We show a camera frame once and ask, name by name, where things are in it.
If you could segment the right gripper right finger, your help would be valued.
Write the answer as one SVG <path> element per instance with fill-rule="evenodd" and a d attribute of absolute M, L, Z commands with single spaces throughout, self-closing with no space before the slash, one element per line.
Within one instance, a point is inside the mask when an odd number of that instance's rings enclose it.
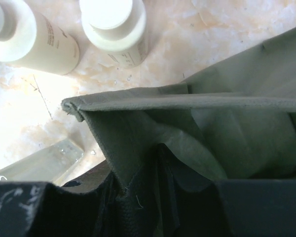
<path fill-rule="evenodd" d="M 296 180 L 229 180 L 215 187 L 229 235 L 296 237 Z"/>

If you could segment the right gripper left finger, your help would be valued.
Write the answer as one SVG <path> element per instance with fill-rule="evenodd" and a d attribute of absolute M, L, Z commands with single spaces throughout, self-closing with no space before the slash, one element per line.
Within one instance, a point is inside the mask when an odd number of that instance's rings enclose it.
<path fill-rule="evenodd" d="M 105 161 L 62 187 L 0 182 L 0 237 L 118 237 L 115 198 Z"/>

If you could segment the olive green canvas bag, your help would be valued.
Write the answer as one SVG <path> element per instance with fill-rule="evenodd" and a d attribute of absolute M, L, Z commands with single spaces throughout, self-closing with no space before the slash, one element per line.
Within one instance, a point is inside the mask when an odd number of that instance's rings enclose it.
<path fill-rule="evenodd" d="M 296 180 L 296 27 L 182 82 L 61 106 L 115 177 L 119 237 L 231 237 L 217 182 Z"/>

